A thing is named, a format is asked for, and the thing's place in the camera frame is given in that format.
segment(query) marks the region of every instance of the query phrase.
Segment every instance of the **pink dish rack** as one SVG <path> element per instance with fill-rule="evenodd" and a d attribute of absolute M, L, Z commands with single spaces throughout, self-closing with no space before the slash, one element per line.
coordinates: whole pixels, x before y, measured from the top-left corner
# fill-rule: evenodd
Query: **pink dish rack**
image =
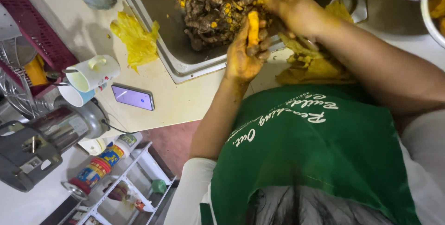
<path fill-rule="evenodd" d="M 49 66 L 61 72 L 61 70 L 79 63 L 29 0 L 0 0 L 0 3 L 17 23 L 22 35 L 32 44 Z M 23 87 L 20 78 L 9 66 L 0 61 L 0 67 L 18 85 Z M 39 98 L 53 88 L 54 86 L 51 84 L 33 86 L 31 92 L 34 97 Z"/>

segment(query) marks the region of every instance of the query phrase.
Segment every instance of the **blue and white cup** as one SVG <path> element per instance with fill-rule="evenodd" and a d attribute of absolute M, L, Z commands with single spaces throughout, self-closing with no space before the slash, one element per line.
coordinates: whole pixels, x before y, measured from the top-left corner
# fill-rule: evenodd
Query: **blue and white cup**
<path fill-rule="evenodd" d="M 107 83 L 92 89 L 88 92 L 81 92 L 77 90 L 70 82 L 64 80 L 61 84 L 66 84 L 65 86 L 58 86 L 60 94 L 63 98 L 75 107 L 82 107 L 85 103 L 90 101 L 97 93 L 103 91 L 107 87 Z"/>

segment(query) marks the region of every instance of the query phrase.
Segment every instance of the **stainless steel sink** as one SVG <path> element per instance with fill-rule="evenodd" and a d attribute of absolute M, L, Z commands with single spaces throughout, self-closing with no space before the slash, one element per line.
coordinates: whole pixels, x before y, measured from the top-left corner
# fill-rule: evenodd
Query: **stainless steel sink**
<path fill-rule="evenodd" d="M 334 0 L 317 0 L 326 6 Z M 368 18 L 366 0 L 343 0 L 352 13 L 355 22 Z M 184 33 L 184 11 L 176 0 L 127 0 L 141 24 L 150 30 L 153 21 L 159 22 L 158 50 L 175 83 L 181 83 L 222 68 L 226 64 L 227 46 L 210 51 L 197 52 L 191 48 L 190 40 Z M 281 40 L 272 30 L 271 51 L 284 47 Z"/>

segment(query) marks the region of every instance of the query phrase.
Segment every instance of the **white countertop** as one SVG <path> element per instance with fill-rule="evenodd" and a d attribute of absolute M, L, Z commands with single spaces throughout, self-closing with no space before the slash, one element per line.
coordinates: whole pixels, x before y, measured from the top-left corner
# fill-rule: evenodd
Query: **white countertop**
<path fill-rule="evenodd" d="M 124 0 L 118 0 L 116 6 L 108 11 L 92 10 L 82 0 L 30 1 L 80 61 L 96 54 L 111 55 L 119 61 L 122 69 L 113 82 L 153 93 L 155 110 L 147 111 L 116 102 L 111 83 L 108 83 L 97 99 L 108 112 L 112 125 L 125 131 L 140 131 L 203 118 L 224 70 L 176 85 L 159 59 L 138 67 L 140 75 L 127 68 L 126 47 L 109 29 L 111 21 L 117 18 L 117 12 L 123 9 Z M 427 34 L 418 3 L 368 0 L 368 5 L 369 21 L 360 27 L 445 69 L 445 50 Z M 272 56 L 276 60 L 270 59 L 264 66 L 251 83 L 248 94 L 278 86 L 275 75 L 288 67 L 285 59 L 291 54 L 289 49 L 274 52 Z M 108 131 L 103 137 L 117 134 L 116 131 Z"/>

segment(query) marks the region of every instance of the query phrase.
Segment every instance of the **phone screen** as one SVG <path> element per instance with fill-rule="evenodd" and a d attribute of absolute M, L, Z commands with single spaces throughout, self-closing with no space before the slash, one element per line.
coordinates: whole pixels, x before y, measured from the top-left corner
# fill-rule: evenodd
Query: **phone screen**
<path fill-rule="evenodd" d="M 149 93 L 130 90 L 114 85 L 112 85 L 111 88 L 113 89 L 114 98 L 120 103 L 125 103 L 147 110 L 154 109 L 153 98 Z"/>

